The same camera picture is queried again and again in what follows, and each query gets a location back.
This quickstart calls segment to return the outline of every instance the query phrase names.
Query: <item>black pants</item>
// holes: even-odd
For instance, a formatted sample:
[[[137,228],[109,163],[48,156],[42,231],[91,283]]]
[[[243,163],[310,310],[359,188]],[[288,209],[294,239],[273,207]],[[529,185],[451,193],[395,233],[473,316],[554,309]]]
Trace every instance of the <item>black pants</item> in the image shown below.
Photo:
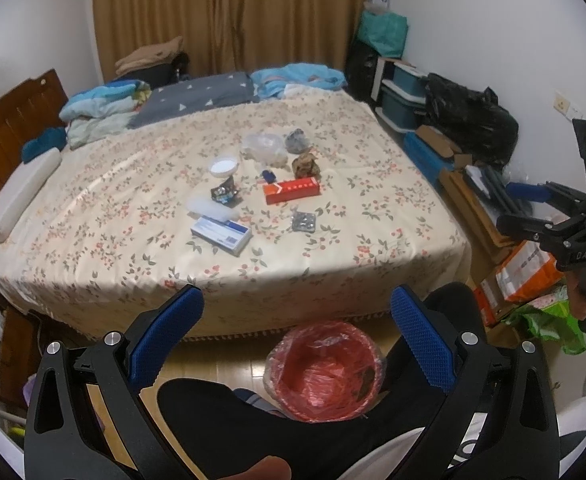
[[[446,285],[425,304],[445,314],[458,332],[486,340],[466,285]],[[444,401],[403,338],[388,353],[383,389],[386,397],[366,416],[324,424],[278,418],[239,400],[224,384],[192,379],[164,384],[157,402],[180,445],[209,478],[240,473],[273,455],[289,462],[295,480],[331,480],[391,439],[428,426]]]

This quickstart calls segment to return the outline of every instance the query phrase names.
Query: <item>teal bag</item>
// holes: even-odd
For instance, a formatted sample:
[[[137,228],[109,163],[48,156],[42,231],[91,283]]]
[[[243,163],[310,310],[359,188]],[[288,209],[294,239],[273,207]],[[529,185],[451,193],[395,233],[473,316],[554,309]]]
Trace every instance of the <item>teal bag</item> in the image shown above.
[[[380,56],[402,57],[408,31],[405,16],[394,12],[377,15],[364,10],[359,20],[358,40],[377,50]]]

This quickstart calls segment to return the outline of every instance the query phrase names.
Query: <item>wooden headboard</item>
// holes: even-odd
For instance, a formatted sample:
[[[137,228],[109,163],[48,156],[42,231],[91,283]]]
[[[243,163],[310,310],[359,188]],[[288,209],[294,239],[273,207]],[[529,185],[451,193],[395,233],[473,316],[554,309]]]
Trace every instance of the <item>wooden headboard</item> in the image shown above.
[[[58,114],[66,102],[55,70],[20,83],[0,98],[0,190],[20,164],[23,144],[45,128],[63,126]]]

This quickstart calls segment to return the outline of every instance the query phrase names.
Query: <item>wooden floor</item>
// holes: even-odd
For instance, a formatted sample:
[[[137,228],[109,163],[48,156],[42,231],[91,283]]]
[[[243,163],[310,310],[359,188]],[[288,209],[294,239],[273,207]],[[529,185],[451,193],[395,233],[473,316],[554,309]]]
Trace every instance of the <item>wooden floor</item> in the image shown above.
[[[399,337],[399,332],[390,316],[356,323],[356,325],[377,342],[384,354],[389,351]],[[142,390],[140,396],[147,410],[153,416],[153,420],[169,443],[194,471],[196,471],[195,466],[177,444],[175,437],[160,415],[155,400],[157,390],[163,383],[171,379],[191,377],[217,381],[230,386],[230,388],[249,388],[268,398],[262,386],[264,362],[266,356],[281,338],[282,335],[275,335],[228,341],[182,343],[169,355],[153,387]],[[134,465],[109,418],[99,390],[96,386],[90,386],[90,388],[91,398],[96,412],[106,427],[105,435],[115,458],[119,462],[133,467]],[[206,479],[199,471],[198,477]]]

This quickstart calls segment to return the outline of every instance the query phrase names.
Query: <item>brown curtain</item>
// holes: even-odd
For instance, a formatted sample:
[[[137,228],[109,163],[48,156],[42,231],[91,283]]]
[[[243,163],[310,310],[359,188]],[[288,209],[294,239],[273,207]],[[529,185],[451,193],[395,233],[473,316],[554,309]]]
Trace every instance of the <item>brown curtain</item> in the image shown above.
[[[364,0],[217,0],[217,63],[253,71],[296,61],[343,69]]]
[[[176,36],[191,58],[192,75],[217,72],[214,49],[215,0],[93,0],[96,41],[105,80],[115,62],[135,49]]]
[[[195,76],[296,61],[342,69],[364,0],[94,0],[106,80],[145,44],[184,38]]]

